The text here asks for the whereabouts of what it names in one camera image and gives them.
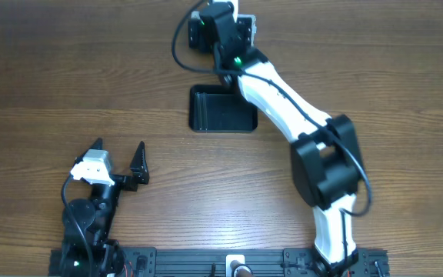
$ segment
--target white plastic part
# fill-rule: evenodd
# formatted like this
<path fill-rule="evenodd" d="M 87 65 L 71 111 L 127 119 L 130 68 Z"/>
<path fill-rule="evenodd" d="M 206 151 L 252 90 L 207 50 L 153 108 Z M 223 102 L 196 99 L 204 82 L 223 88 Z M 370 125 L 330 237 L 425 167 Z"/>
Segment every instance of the white plastic part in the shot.
<path fill-rule="evenodd" d="M 272 80 L 276 85 L 279 85 L 318 124 L 326 126 L 326 119 L 331 118 L 327 113 L 308 104 L 297 92 L 290 88 L 281 79 L 272 63 L 259 62 L 245 71 Z M 262 110 L 290 143 L 296 141 L 301 133 L 310 135 L 317 130 L 317 127 L 305 120 L 304 116 L 288 99 L 279 93 L 277 88 L 267 82 L 242 75 L 238 77 L 238 86 L 244 98 Z M 324 147 L 323 143 L 318 145 L 319 149 Z"/>
<path fill-rule="evenodd" d="M 329 263 L 341 262 L 345 259 L 343 247 L 343 227 L 340 209 L 351 211 L 356 195 L 345 195 L 334 201 L 325 211 L 315 206 L 313 208 L 315 220 L 315 248 Z M 351 233 L 351 216 L 345 215 L 346 243 L 348 256 L 357 248 Z"/>
<path fill-rule="evenodd" d="M 231 2 L 234 5 L 234 22 L 237 21 L 238 17 L 238 0 L 213 0 L 215 2 Z"/>
<path fill-rule="evenodd" d="M 73 166 L 69 173 L 74 180 L 84 179 L 90 185 L 95 183 L 114 185 L 115 182 L 109 175 L 111 169 L 112 162 L 107 151 L 90 149 L 83 156 L 83 161 Z"/>

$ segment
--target tabletop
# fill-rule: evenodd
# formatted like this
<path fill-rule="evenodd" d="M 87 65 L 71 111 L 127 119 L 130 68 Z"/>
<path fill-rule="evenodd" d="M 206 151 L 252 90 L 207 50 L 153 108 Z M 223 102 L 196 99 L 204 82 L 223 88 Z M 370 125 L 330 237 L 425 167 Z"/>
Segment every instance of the tabletop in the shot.
<path fill-rule="evenodd" d="M 123 174 L 146 144 L 150 184 L 122 194 L 110 235 L 122 245 L 312 246 L 288 142 L 264 114 L 250 134 L 188 127 L 189 89 L 218 84 L 171 56 L 193 4 L 0 0 L 0 275 L 47 274 L 62 183 L 97 137 Z M 358 246 L 388 250 L 392 275 L 443 275 L 443 0 L 241 0 L 240 12 L 256 15 L 255 45 L 296 92 L 354 122 L 375 196 L 353 220 Z M 185 29 L 178 47 L 211 65 Z"/>

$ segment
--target wooden surface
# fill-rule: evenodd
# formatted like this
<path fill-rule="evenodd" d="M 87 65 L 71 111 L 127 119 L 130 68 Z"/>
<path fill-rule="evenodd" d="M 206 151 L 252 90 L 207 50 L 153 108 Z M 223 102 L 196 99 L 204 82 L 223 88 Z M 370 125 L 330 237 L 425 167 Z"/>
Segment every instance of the wooden surface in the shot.
<path fill-rule="evenodd" d="M 99 136 L 122 173 L 146 143 L 151 184 L 122 195 L 121 244 L 311 246 L 288 143 L 263 114 L 247 135 L 188 127 L 188 90 L 217 83 L 170 55 L 193 3 L 0 0 L 0 274 L 47 273 L 62 182 Z M 443 275 L 443 0 L 243 0 L 241 12 L 258 16 L 256 44 L 291 87 L 356 125 L 375 205 L 355 241 L 387 249 L 393 275 Z M 186 44 L 182 59 L 209 65 Z"/>

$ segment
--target cable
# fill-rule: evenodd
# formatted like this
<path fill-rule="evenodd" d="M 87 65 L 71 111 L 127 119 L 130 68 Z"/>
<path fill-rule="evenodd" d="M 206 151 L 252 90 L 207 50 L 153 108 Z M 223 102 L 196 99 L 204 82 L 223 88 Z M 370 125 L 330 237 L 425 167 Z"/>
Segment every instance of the cable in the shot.
<path fill-rule="evenodd" d="M 72 179 L 73 178 L 72 178 L 72 176 L 70 174 L 70 175 L 68 175 L 68 178 L 66 179 L 65 183 L 62 184 L 62 189 L 61 189 L 62 204 L 65 205 L 65 210 L 68 213 L 68 217 L 72 221 L 72 223 L 76 227 L 76 229 L 78 230 L 78 233 L 79 233 L 80 237 L 82 238 L 83 244 L 85 245 L 86 254 L 88 256 L 88 262 L 90 263 L 90 272 L 88 273 L 88 276 L 92 277 L 92 271 L 93 271 L 93 255 L 92 255 L 92 250 L 90 249 L 90 245 L 88 245 L 88 243 L 86 242 L 85 235 L 83 234 L 82 228 L 80 227 L 80 225 L 76 221 L 76 218 L 73 215 L 73 211 L 71 210 L 71 208 L 69 208 L 68 200 L 66 200 L 66 194 L 65 194 L 66 193 L 66 188 L 68 188 L 68 184 L 69 184 L 69 182 Z"/>
<path fill-rule="evenodd" d="M 221 70 L 221 69 L 212 69 L 211 70 L 211 69 L 206 69 L 206 68 L 195 68 L 195 67 L 185 65 L 184 63 L 182 63 L 178 59 L 177 53 L 175 51 L 175 45 L 177 44 L 177 38 L 178 38 L 178 35 L 182 29 L 182 26 L 184 26 L 185 22 L 188 20 L 191 13 L 194 10 L 196 10 L 204 1 L 205 0 L 200 0 L 199 2 L 194 4 L 188 10 L 188 12 L 184 15 L 182 20 L 178 23 L 178 26 L 177 26 L 175 33 L 174 33 L 174 38 L 172 39 L 172 57 L 174 58 L 175 62 L 181 68 L 189 70 L 191 72 L 201 73 L 201 74 L 216 74 L 216 75 L 237 75 L 237 76 L 245 75 L 245 76 L 248 76 L 251 78 L 256 78 L 258 80 L 268 83 L 268 85 L 275 87 L 279 91 L 280 94 L 282 94 L 284 97 L 286 97 L 286 99 L 288 99 L 290 101 L 290 103 L 293 104 L 293 106 L 300 112 L 300 114 L 305 118 L 305 120 L 307 120 L 311 124 L 313 124 L 319 131 L 324 132 L 351 159 L 351 161 L 354 164 L 354 167 L 357 169 L 358 173 L 360 173 L 360 176 L 364 181 L 365 188 L 367 190 L 367 203 L 365 204 L 365 207 L 360 212 L 352 212 L 352 211 L 348 211 L 347 209 L 340 209 L 339 210 L 341 213 L 341 221 L 342 221 L 341 227 L 342 227 L 342 231 L 343 231 L 343 246 L 344 246 L 344 252 L 345 252 L 345 261 L 347 261 L 347 259 L 348 259 L 347 245 L 348 245 L 348 243 L 346 242 L 345 214 L 350 215 L 350 216 L 362 217 L 362 216 L 366 215 L 368 213 L 368 211 L 370 210 L 373 194 L 372 194 L 372 189 L 371 189 L 370 181 L 368 180 L 367 173 L 365 173 L 365 170 L 360 165 L 360 163 L 358 162 L 356 157 L 353 156 L 353 154 L 350 152 L 350 150 L 348 148 L 346 148 L 345 145 L 343 145 L 342 141 L 338 137 L 336 137 L 335 134 L 333 134 L 331 131 L 327 130 L 326 128 L 322 127 L 314 119 L 312 119 L 297 104 L 297 102 L 295 102 L 295 100 L 292 97 L 290 97 L 290 95 L 288 95 L 288 93 L 283 88 L 281 88 L 279 85 L 275 84 L 272 80 L 266 79 L 266 78 L 258 76 L 258 75 L 253 75 L 253 74 L 244 72 L 242 70 L 241 71 L 233 71 L 233 70 Z"/>

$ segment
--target robotic arm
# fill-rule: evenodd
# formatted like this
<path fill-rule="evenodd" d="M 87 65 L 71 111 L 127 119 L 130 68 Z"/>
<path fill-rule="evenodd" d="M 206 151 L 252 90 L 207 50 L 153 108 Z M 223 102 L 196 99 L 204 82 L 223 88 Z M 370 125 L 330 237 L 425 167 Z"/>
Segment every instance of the robotic arm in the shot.
<path fill-rule="evenodd" d="M 238 0 L 213 0 L 196 16 L 215 57 L 214 73 L 224 85 L 238 86 L 241 95 L 263 111 L 291 144 L 294 183 L 315 217 L 314 250 L 319 261 L 313 265 L 315 272 L 341 276 L 358 258 L 351 216 L 343 212 L 353 209 L 361 180 L 352 157 L 363 168 L 353 124 L 344 115 L 333 119 L 307 103 L 257 48 L 247 44 L 236 27 Z M 340 147 L 328 133 L 341 142 Z"/>

